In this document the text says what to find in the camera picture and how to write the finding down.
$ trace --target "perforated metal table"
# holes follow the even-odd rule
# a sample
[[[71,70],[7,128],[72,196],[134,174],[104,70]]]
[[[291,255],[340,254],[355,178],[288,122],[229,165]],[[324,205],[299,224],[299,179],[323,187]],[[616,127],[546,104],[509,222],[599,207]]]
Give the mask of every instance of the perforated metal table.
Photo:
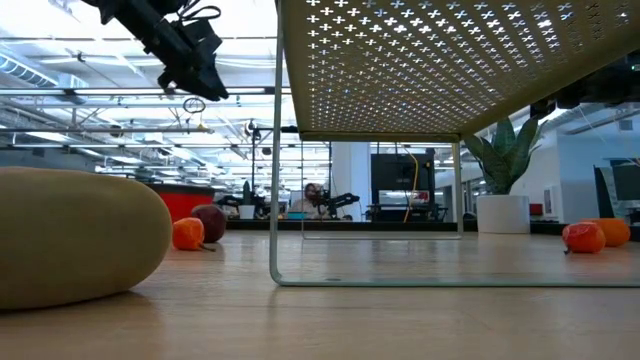
[[[284,50],[302,140],[452,143],[461,201],[460,140],[640,48],[639,15],[638,0],[280,0],[274,127]],[[279,142],[276,132],[272,208]],[[277,213],[270,236],[282,285],[575,285],[287,281]]]

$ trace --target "beige cushion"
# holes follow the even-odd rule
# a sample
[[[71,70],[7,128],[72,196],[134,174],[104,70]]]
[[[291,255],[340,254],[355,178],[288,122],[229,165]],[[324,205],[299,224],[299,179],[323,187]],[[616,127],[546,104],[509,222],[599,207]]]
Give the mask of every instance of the beige cushion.
[[[171,241],[152,190],[76,171],[0,169],[0,309],[125,291],[149,276]]]

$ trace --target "green leaves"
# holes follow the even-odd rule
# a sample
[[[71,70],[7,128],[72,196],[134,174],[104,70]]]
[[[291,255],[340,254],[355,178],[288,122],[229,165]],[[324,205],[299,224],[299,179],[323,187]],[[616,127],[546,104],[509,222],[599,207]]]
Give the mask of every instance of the green leaves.
[[[529,167],[540,135],[537,117],[527,120],[517,136],[511,121],[504,119],[498,122],[491,143],[476,136],[470,136],[464,142],[480,164],[488,190],[492,194],[506,195]]]

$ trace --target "yellow cable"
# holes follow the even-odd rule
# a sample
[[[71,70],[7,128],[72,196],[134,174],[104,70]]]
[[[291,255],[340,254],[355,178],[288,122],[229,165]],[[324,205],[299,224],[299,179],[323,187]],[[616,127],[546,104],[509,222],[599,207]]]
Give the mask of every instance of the yellow cable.
[[[411,190],[411,194],[409,196],[409,204],[407,204],[407,212],[404,214],[403,224],[406,224],[407,219],[409,218],[409,212],[411,211],[411,200],[413,200],[413,193],[416,192],[416,187],[418,186],[418,168],[420,167],[420,165],[418,165],[418,159],[416,159],[416,157],[413,156],[411,152],[409,152],[409,149],[404,148],[404,150],[407,152],[407,154],[409,154],[409,156],[413,158],[413,161],[416,163],[416,170],[413,176],[413,189]]]

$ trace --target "ceiling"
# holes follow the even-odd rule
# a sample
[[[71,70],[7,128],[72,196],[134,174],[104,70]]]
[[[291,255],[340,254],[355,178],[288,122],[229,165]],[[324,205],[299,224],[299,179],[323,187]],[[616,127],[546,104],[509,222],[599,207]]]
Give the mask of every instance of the ceiling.
[[[81,105],[54,96],[18,92],[0,96],[0,124],[4,127],[15,127],[18,120],[22,125],[43,128],[68,127],[75,120],[92,129],[119,125],[176,131],[189,128],[191,131],[126,133],[122,137],[109,133],[65,134],[63,138],[50,134],[20,135],[5,136],[4,141],[66,143],[77,148],[91,144],[93,147],[85,147],[81,153],[94,159],[100,171],[133,173],[135,168],[144,165],[165,182],[239,187],[251,174],[251,140],[245,134],[245,127],[251,121],[264,128],[273,124],[274,97],[259,93],[275,84],[274,1],[203,0],[198,6],[206,5],[216,5],[222,10],[222,16],[211,21],[223,39],[217,51],[216,68],[224,84],[242,95],[232,95],[219,103],[205,101],[206,109],[202,113],[189,114],[183,109],[184,101],[191,98],[188,95],[140,96],[135,91],[114,89],[112,94],[81,96],[84,101]],[[3,4],[0,12],[2,54],[60,87],[69,87],[69,75],[73,75],[77,84],[88,88],[155,88],[156,78],[163,71],[162,64],[154,56],[145,54],[141,44],[117,20],[102,26],[98,10],[79,0],[21,0]],[[284,86],[289,86],[286,71]],[[33,88],[33,85],[0,72],[0,87],[20,89]],[[16,106],[24,111],[16,111]],[[526,109],[514,115],[515,124],[522,122],[526,115]],[[288,94],[283,96],[282,122],[283,126],[296,125],[293,101]],[[208,131],[193,132],[199,125]],[[263,154],[261,148],[271,147],[272,137],[268,130],[261,134],[256,151],[259,165],[256,180],[267,187],[271,178],[271,156]],[[305,143],[302,154],[308,162],[301,174],[298,136],[282,134],[282,142],[285,144],[282,159],[286,161],[281,164],[285,188],[299,189],[302,176],[315,182],[328,179],[329,144]],[[113,148],[114,144],[131,146]],[[426,146],[413,144],[407,151],[424,152]],[[382,151],[395,151],[394,144],[383,144]],[[438,147],[437,157],[442,161],[443,170],[450,168],[451,165],[447,166],[451,160],[449,149]]]

